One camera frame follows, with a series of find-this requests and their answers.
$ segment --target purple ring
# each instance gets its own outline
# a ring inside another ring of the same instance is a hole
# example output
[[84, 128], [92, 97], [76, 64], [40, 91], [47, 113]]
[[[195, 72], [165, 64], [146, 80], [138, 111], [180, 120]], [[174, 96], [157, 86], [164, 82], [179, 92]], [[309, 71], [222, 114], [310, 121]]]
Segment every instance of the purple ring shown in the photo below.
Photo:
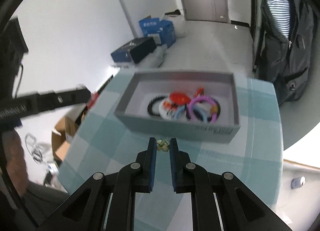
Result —
[[[192, 107], [193, 107], [196, 103], [198, 103], [198, 102], [200, 102], [200, 101], [206, 101], [206, 102], [208, 102], [209, 104], [211, 104], [212, 106], [217, 106], [217, 103], [216, 103], [216, 102], [213, 100], [213, 98], [210, 97], [210, 96], [202, 95], [202, 96], [198, 96], [198, 97], [192, 99], [191, 102], [188, 104], [188, 111], [189, 111], [189, 114], [190, 114], [190, 116], [191, 116], [191, 120], [196, 120], [196, 116], [195, 116], [195, 114], [194, 114], [194, 112], [193, 112]], [[216, 121], [216, 119], [217, 119], [217, 114], [214, 113], [214, 114], [212, 115], [211, 122], [214, 123], [214, 122]]]

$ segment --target person's hand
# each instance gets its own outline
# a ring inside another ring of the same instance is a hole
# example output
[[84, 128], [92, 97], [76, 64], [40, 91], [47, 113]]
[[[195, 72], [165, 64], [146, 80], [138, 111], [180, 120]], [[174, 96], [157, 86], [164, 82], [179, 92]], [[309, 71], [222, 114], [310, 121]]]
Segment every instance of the person's hand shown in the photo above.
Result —
[[15, 130], [5, 132], [2, 134], [2, 143], [7, 159], [7, 172], [18, 194], [22, 196], [29, 180], [20, 136]]

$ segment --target open gray box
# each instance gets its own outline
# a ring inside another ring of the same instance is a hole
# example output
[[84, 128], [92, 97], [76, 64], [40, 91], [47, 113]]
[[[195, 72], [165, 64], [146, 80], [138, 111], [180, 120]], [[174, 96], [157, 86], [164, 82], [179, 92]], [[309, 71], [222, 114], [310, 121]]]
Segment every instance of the open gray box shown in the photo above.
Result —
[[[165, 121], [150, 116], [149, 102], [174, 91], [192, 97], [199, 87], [221, 106], [215, 123]], [[134, 132], [192, 141], [229, 143], [238, 132], [239, 109], [233, 74], [196, 71], [136, 72], [119, 101], [115, 115]]]

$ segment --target striped shirt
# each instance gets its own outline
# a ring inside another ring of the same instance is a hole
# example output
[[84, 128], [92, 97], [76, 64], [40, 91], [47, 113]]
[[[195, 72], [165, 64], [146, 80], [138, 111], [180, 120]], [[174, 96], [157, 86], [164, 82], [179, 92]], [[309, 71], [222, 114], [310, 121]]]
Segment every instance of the striped shirt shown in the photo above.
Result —
[[290, 32], [290, 4], [288, 0], [267, 0], [275, 26], [286, 38]]

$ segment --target light blue ring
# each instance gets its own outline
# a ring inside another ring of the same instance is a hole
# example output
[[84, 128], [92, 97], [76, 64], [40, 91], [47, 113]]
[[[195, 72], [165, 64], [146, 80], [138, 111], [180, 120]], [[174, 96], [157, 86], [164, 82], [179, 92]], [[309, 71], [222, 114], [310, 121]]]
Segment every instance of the light blue ring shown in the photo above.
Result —
[[[174, 120], [177, 120], [180, 116], [180, 114], [185, 110], [185, 106], [184, 105], [181, 105], [178, 107], [177, 111], [174, 113], [174, 116], [173, 116], [173, 119]], [[198, 112], [201, 117], [202, 117], [202, 120], [204, 122], [208, 122], [208, 116], [206, 115], [206, 113], [197, 105], [194, 105], [193, 106], [193, 110], [195, 110], [196, 112]]]

